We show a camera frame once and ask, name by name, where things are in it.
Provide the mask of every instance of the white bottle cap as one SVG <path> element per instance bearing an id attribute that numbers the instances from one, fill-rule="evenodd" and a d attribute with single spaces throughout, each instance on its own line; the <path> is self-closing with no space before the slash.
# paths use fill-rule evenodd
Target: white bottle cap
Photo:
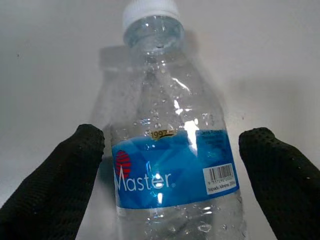
<path id="1" fill-rule="evenodd" d="M 174 0 L 133 0 L 123 13 L 123 30 L 135 21 L 150 16 L 168 16 L 179 20 L 178 7 Z"/>

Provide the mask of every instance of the bottle label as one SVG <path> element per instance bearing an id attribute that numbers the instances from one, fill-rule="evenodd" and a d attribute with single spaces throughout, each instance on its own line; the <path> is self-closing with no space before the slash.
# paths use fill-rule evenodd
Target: bottle label
<path id="1" fill-rule="evenodd" d="M 121 208 L 190 204 L 239 189 L 224 130 L 133 137 L 113 146 L 112 155 L 116 204 Z"/>

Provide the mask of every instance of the bottle neck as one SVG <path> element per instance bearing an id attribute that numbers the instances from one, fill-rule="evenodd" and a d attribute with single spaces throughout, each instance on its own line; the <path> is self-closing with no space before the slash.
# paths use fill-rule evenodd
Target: bottle neck
<path id="1" fill-rule="evenodd" d="M 131 52 L 143 58 L 157 58 L 181 52 L 184 28 L 168 16 L 149 16 L 134 22 L 124 34 L 124 42 Z"/>

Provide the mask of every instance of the clear plastic bottle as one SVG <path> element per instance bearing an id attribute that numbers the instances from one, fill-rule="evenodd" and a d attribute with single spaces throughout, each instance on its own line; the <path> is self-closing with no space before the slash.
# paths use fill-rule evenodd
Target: clear plastic bottle
<path id="1" fill-rule="evenodd" d="M 177 6 L 134 1 L 124 28 L 134 92 L 111 126 L 119 238 L 247 239 L 223 113 L 185 54 Z"/>

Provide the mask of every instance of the white background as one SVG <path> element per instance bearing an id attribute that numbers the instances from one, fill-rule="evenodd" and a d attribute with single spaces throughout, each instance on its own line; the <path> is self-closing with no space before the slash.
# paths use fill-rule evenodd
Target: white background
<path id="1" fill-rule="evenodd" d="M 320 167 L 320 1 L 176 1 L 219 92 L 251 239 L 274 240 L 238 136 L 268 127 Z M 104 81 L 100 53 L 122 44 L 126 3 L 0 1 L 0 205 L 59 142 L 91 121 Z M 111 202 L 97 180 L 77 239 L 113 239 Z"/>

